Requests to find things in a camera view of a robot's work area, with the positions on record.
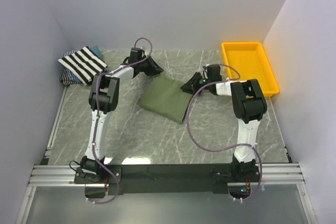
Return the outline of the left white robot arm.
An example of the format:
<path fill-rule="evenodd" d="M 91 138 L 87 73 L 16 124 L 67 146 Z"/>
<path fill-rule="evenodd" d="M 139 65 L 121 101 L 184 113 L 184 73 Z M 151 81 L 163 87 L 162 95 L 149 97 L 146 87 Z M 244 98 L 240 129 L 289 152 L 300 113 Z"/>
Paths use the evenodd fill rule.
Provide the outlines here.
<path fill-rule="evenodd" d="M 114 71 L 97 75 L 91 87 L 89 105 L 92 123 L 89 143 L 81 159 L 78 173 L 87 176 L 93 183 L 101 182 L 107 175 L 103 168 L 105 140 L 112 112 L 117 108 L 120 85 L 143 72 L 146 76 L 157 76 L 163 72 L 150 56 L 127 57 Z"/>

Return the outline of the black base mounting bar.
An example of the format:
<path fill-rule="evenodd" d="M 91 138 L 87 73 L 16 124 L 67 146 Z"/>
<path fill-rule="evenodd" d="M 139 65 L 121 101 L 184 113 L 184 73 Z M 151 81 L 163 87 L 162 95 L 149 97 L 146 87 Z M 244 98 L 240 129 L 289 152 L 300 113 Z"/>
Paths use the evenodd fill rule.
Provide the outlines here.
<path fill-rule="evenodd" d="M 97 179 L 89 179 L 79 168 L 74 183 L 77 185 L 97 185 L 108 183 L 108 194 L 141 193 L 227 193 L 227 184 L 235 180 L 230 172 L 230 164 L 136 164 L 108 165 L 117 177 L 103 172 Z"/>

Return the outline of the black white striped tank top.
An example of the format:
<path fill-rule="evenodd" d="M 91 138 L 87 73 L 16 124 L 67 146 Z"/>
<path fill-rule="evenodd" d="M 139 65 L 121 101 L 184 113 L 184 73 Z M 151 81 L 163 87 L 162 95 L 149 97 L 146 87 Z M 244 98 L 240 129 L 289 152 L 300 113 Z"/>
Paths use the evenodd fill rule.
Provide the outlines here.
<path fill-rule="evenodd" d="M 67 52 L 58 62 L 71 73 L 70 77 L 84 85 L 91 84 L 97 74 L 107 70 L 107 64 L 97 46 L 85 46 L 80 50 Z"/>

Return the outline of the yellow plastic tray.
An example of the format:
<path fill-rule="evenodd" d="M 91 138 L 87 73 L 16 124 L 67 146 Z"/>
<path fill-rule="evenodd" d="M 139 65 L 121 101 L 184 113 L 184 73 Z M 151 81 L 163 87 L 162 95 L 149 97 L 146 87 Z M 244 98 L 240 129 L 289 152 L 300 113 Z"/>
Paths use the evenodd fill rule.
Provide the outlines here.
<path fill-rule="evenodd" d="M 240 80 L 257 79 L 266 97 L 280 92 L 262 43 L 223 42 L 221 47 L 224 63 L 232 67 L 226 70 L 230 78 L 239 73 Z"/>

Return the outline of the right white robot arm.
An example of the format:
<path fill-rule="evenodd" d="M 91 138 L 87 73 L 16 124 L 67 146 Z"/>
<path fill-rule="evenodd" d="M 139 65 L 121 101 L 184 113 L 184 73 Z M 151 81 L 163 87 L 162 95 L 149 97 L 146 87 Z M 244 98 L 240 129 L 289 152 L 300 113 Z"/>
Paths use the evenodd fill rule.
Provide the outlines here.
<path fill-rule="evenodd" d="M 230 176 L 241 182 L 249 176 L 259 175 L 261 170 L 256 166 L 256 159 L 260 156 L 256 151 L 256 138 L 261 119 L 267 112 L 267 103 L 258 80 L 237 81 L 219 78 L 213 81 L 209 77 L 203 78 L 201 73 L 197 72 L 180 89 L 192 95 L 190 103 L 193 103 L 204 89 L 208 89 L 214 95 L 232 98 L 234 115 L 238 119 L 238 135 L 237 143 L 232 146 L 234 153 Z"/>

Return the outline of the green motorcycle tank top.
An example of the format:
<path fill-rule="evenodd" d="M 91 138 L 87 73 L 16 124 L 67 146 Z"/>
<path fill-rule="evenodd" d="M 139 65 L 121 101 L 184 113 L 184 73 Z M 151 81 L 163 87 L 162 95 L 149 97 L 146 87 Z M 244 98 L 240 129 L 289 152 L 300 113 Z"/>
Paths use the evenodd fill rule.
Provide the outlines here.
<path fill-rule="evenodd" d="M 154 78 L 139 99 L 139 106 L 177 123 L 182 123 L 192 95 L 183 92 L 182 81 L 165 74 Z"/>

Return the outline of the thin striped navy tank top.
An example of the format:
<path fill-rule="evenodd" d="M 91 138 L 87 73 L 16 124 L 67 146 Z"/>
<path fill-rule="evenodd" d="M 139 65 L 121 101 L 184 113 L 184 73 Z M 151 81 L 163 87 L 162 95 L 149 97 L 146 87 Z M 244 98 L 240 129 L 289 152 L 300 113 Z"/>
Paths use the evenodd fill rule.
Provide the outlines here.
<path fill-rule="evenodd" d="M 69 69 L 64 69 L 60 79 L 60 83 L 69 86 L 71 84 L 82 84 L 82 82 L 69 70 Z"/>

